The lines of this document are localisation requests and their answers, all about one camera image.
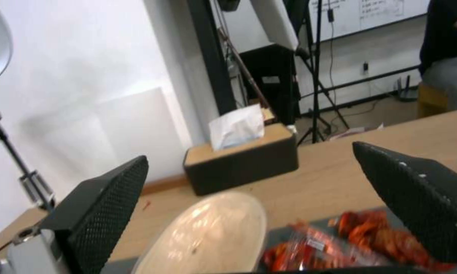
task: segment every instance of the tripod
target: tripod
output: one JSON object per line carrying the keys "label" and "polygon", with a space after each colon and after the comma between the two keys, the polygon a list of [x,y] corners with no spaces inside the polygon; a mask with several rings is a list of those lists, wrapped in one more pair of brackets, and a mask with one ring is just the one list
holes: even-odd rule
{"label": "tripod", "polygon": [[315,52],[314,52],[314,57],[315,57],[315,63],[313,64],[313,52],[311,45],[313,44],[312,41],[312,33],[311,33],[311,21],[310,21],[310,16],[309,16],[309,7],[306,5],[306,11],[304,14],[305,21],[306,21],[306,35],[308,37],[308,47],[309,47],[309,54],[306,53],[303,49],[298,49],[296,51],[296,55],[301,58],[303,61],[303,64],[305,64],[306,68],[309,70],[310,74],[312,75],[313,78],[313,93],[306,95],[305,97],[313,95],[313,110],[312,110],[312,126],[307,130],[307,132],[303,135],[303,137],[300,139],[298,142],[298,146],[302,144],[306,137],[308,137],[310,134],[312,134],[312,143],[317,143],[318,142],[318,137],[321,140],[325,140],[323,135],[321,134],[317,122],[320,120],[324,125],[327,127],[331,128],[331,125],[327,121],[325,121],[323,118],[320,116],[320,109],[319,109],[319,101],[318,101],[318,88],[321,88],[321,92],[327,97],[328,101],[330,101],[332,108],[340,118],[340,120],[343,122],[345,127],[348,129],[350,128],[348,123],[345,121],[345,118],[343,118],[343,115],[340,113],[338,110],[335,102],[331,100],[330,94],[328,90],[322,85],[321,81],[319,80],[319,70],[320,70],[320,53],[321,53],[321,18],[322,18],[322,0],[318,0],[318,16],[317,16],[317,41],[315,42]]}

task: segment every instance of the tissue box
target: tissue box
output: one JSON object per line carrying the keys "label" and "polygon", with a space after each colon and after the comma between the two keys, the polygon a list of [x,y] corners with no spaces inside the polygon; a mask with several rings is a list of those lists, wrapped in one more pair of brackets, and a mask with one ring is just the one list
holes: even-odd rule
{"label": "tissue box", "polygon": [[199,196],[297,170],[296,136],[282,124],[265,128],[264,137],[213,151],[210,144],[193,147],[184,168]]}

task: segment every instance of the baseboard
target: baseboard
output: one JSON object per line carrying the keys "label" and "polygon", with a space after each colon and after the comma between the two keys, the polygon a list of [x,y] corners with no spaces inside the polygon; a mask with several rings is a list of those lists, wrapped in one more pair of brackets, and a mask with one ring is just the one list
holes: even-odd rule
{"label": "baseboard", "polygon": [[168,178],[164,178],[155,182],[150,182],[143,186],[140,196],[145,196],[161,191],[166,191],[173,188],[189,185],[188,178],[186,175],[177,175]]}

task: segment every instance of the textured gripper pad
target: textured gripper pad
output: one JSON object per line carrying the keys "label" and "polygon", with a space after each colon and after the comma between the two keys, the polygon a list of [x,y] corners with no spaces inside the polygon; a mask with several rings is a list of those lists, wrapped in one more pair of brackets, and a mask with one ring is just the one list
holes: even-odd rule
{"label": "textured gripper pad", "polygon": [[72,273],[98,274],[137,204],[148,172],[145,156],[79,184],[44,219]]}
{"label": "textured gripper pad", "polygon": [[363,142],[353,152],[385,204],[442,262],[457,263],[457,173]]}

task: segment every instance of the tissue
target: tissue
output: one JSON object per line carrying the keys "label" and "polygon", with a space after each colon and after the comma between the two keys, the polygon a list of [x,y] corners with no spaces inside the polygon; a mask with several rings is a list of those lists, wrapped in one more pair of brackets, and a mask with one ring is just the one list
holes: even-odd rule
{"label": "tissue", "polygon": [[264,117],[260,105],[237,109],[209,124],[213,150],[238,146],[264,136]]}

